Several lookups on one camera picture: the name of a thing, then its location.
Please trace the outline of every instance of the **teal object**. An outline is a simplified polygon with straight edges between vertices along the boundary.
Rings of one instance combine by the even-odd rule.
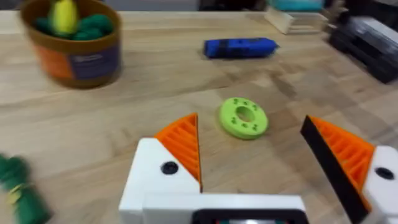
[[[73,40],[95,40],[112,33],[113,24],[111,20],[102,14],[94,14],[79,22],[78,32]]]
[[[97,28],[88,28],[83,31],[79,31],[73,36],[73,40],[95,40],[103,37],[104,34]]]
[[[37,18],[35,20],[34,26],[36,27],[37,30],[43,32],[44,34],[52,35],[51,23],[49,19],[44,17]]]
[[[259,138],[268,128],[264,110],[245,98],[227,99],[221,105],[218,117],[225,131],[239,139]]]
[[[113,31],[113,25],[111,20],[102,14],[95,14],[90,16],[91,22],[94,27],[101,30],[104,34],[110,34]]]
[[[8,192],[18,224],[44,224],[51,213],[29,183],[29,168],[20,157],[6,158],[0,154],[0,183]]]
[[[269,4],[281,11],[318,12],[324,0],[269,0]]]

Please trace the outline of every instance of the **wooden tabletop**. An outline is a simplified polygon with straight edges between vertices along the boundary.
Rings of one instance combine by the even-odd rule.
[[[41,71],[14,12],[2,12],[1,152],[22,155],[55,216],[51,223],[119,223],[137,142],[197,112],[205,192],[298,194],[312,224],[348,223],[301,137],[312,114],[375,144],[398,147],[396,85],[383,85],[322,40],[285,36],[261,13],[122,12],[121,77],[94,90],[57,85]],[[203,41],[267,37],[270,58],[207,60]],[[249,98],[270,126],[254,141],[228,136],[216,112]],[[13,223],[0,194],[0,222]]]

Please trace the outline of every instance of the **green yarn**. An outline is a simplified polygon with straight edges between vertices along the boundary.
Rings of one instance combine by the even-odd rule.
[[[95,40],[103,37],[104,34],[97,28],[89,28],[87,30],[79,31],[73,36],[73,40]]]
[[[111,20],[102,14],[95,14],[89,17],[94,27],[101,30],[104,34],[110,34],[113,31]]]
[[[111,20],[102,14],[94,14],[79,22],[78,32],[73,40],[95,40],[112,33],[113,25]]]

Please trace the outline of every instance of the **green ring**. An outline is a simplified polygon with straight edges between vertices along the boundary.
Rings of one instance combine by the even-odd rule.
[[[239,139],[256,139],[268,128],[264,110],[245,98],[227,99],[220,107],[219,119],[222,127]]]

